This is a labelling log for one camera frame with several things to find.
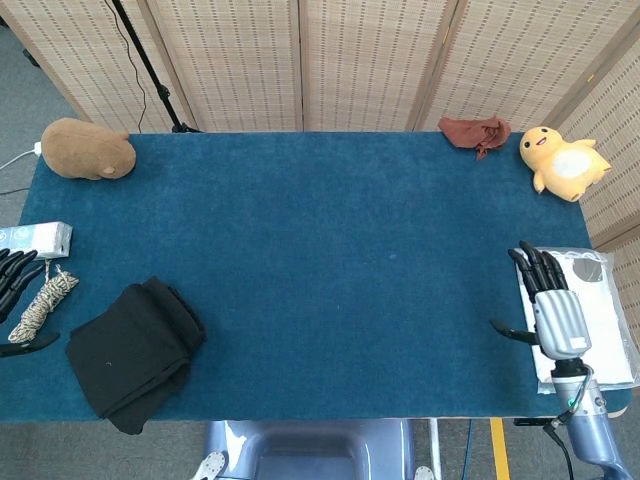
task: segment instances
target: silver robotic hand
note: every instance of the silver robotic hand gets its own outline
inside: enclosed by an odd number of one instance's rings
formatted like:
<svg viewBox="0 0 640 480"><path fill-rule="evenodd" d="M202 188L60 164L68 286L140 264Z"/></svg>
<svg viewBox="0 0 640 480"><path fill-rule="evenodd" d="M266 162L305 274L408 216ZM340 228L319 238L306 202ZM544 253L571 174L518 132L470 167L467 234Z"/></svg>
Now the silver robotic hand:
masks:
<svg viewBox="0 0 640 480"><path fill-rule="evenodd" d="M540 252L525 242L520 242L520 248L526 256L516 250L509 250L509 256L522 274L533 304L536 331L518 332L495 320L491 324L507 338L539 345L542 353L555 360L551 376L564 412L535 424L543 425L568 457L555 433L565 425L576 457L601 467L603 480L632 480L618 453L606 402L593 371L581 360L591 348L591 339L578 296L569 290L560 264L549 252ZM573 480L569 461L568 465Z"/></svg>

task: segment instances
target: black cloth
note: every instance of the black cloth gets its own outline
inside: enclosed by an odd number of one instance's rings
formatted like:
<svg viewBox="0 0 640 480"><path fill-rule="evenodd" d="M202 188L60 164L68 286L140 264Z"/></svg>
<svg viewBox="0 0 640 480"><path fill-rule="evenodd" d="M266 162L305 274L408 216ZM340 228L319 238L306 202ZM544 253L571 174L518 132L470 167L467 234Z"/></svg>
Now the black cloth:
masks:
<svg viewBox="0 0 640 480"><path fill-rule="evenodd" d="M96 414L133 435L184 386L204 340L204 326L178 292L152 277L73 330L67 356Z"/></svg>

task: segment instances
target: woven panel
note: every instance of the woven panel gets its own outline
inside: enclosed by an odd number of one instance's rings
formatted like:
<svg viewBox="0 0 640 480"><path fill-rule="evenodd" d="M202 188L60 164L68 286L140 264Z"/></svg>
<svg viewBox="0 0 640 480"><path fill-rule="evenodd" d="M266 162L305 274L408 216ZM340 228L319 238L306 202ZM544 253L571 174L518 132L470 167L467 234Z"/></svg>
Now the woven panel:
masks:
<svg viewBox="0 0 640 480"><path fill-rule="evenodd" d="M118 130L138 131L142 113L142 92L127 58L124 40L115 27L113 13L101 0L50 2L46 0L3 0L15 20L26 47L36 49L57 77L56 84L73 99L87 117ZM135 0L127 0L127 12L147 50L161 81L169 82L151 34ZM119 22L125 37L127 32ZM166 132L171 121L144 69L133 44L131 55L146 91L147 111L142 130ZM184 119L184 111L174 97L174 108Z"/></svg>
<svg viewBox="0 0 640 480"><path fill-rule="evenodd" d="M561 127L567 138L598 140L596 148L613 166L580 200L597 244L623 233L616 224L640 215L639 126L640 42L636 42Z"/></svg>
<svg viewBox="0 0 640 480"><path fill-rule="evenodd" d="M640 238L614 250L613 269L620 302L633 340L640 348Z"/></svg>
<svg viewBox="0 0 640 480"><path fill-rule="evenodd" d="M294 0L151 0L149 5L202 129L301 126Z"/></svg>
<svg viewBox="0 0 640 480"><path fill-rule="evenodd" d="M422 125L498 114L541 122L629 17L628 0L472 0Z"/></svg>
<svg viewBox="0 0 640 480"><path fill-rule="evenodd" d="M308 130L403 130L445 0L307 0Z"/></svg>

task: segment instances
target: black tripod stand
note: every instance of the black tripod stand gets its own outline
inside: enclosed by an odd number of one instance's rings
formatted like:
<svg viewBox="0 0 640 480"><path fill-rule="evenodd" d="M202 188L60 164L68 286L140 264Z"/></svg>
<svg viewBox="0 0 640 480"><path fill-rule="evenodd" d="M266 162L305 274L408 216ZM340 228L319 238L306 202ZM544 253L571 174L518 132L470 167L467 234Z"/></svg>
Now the black tripod stand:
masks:
<svg viewBox="0 0 640 480"><path fill-rule="evenodd" d="M156 90L158 91L158 96L160 97L160 100L162 100L164 107L167 109L167 113L169 114L169 117L171 117L171 121L173 122L173 127L171 128L171 131L174 133L188 133L188 132L200 133L200 130L195 130L187 126L186 123L180 122L180 120L178 119L178 115L176 115L176 111L173 109L173 106L169 101L169 95L170 95L169 89L164 85L162 85L162 83L160 83L160 79L156 75L156 72L153 69L153 65L151 65L151 62L149 61L149 57L147 57L147 52L144 51L144 47L142 46L142 43L140 43L138 34L133 28L133 25L131 24L131 20L129 20L129 16L127 15L127 12L124 10L122 3L120 2L120 0L111 0L111 2L113 3L113 6L118 12L118 16L120 17L120 20L122 20L124 28L127 29L127 33L129 34L129 37L131 37L131 41L135 45L136 50L138 51L138 54L142 59L142 63L144 63L144 66L147 69L147 72L149 72L149 76L151 77L151 81L153 82L153 84L156 87Z"/></svg>

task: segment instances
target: table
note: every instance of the table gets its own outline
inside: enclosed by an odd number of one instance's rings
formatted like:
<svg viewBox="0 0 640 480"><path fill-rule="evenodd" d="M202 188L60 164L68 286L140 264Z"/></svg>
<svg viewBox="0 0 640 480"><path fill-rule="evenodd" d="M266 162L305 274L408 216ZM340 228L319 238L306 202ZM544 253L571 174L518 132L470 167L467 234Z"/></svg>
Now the table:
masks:
<svg viewBox="0 0 640 480"><path fill-rule="evenodd" d="M45 325L56 344L2 361L0 421L95 418L69 331L151 275L209 334L154 418L556 414L527 346L488 320L524 327L507 248L589 239L578 205L533 191L519 138L477 161L439 133L144 134L121 180L41 162L22 223L74 227L60 263L80 284Z"/></svg>

